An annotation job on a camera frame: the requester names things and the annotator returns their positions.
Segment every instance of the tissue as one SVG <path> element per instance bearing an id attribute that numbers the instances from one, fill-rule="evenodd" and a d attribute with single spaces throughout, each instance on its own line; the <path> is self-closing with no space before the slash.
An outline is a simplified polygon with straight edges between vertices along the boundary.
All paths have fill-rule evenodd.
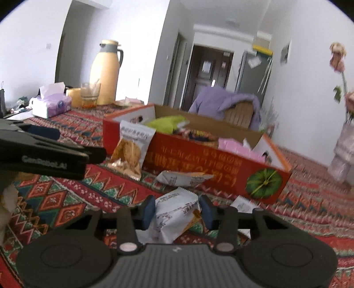
<path id="1" fill-rule="evenodd" d="M 51 96 L 53 94 L 63 94 L 64 90 L 65 90 L 64 82 L 44 85 L 39 88 L 39 91 L 41 92 L 42 99 L 44 99 L 48 96 Z"/>

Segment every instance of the thermos lid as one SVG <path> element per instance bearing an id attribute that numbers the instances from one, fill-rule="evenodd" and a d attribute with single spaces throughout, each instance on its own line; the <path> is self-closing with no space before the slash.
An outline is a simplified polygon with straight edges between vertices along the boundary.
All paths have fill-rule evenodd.
<path id="1" fill-rule="evenodd" d="M 107 44 L 107 45 L 110 44 L 110 45 L 120 46 L 118 41 L 114 41 L 114 40 L 102 40 L 101 44 Z"/>

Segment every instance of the vase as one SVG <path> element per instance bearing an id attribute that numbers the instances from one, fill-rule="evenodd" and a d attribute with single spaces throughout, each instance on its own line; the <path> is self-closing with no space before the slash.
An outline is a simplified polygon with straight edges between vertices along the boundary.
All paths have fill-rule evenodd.
<path id="1" fill-rule="evenodd" d="M 343 183 L 354 165 L 354 125 L 345 123 L 334 149 L 335 157 L 328 167 L 328 173 L 338 182 Z"/>

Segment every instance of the cookie package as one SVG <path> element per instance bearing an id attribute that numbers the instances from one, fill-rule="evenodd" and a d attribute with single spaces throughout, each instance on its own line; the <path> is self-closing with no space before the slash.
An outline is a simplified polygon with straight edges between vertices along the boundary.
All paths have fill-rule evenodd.
<path id="1" fill-rule="evenodd" d="M 121 121 L 120 140 L 108 166 L 139 181 L 146 152 L 154 134 L 155 129 Z"/>

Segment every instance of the wall picture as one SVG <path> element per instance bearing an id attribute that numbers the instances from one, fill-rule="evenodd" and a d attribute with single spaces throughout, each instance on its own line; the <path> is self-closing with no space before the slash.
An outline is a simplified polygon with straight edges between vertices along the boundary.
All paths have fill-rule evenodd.
<path id="1" fill-rule="evenodd" d="M 280 63 L 286 64 L 289 60 L 291 41 L 281 51 Z"/>

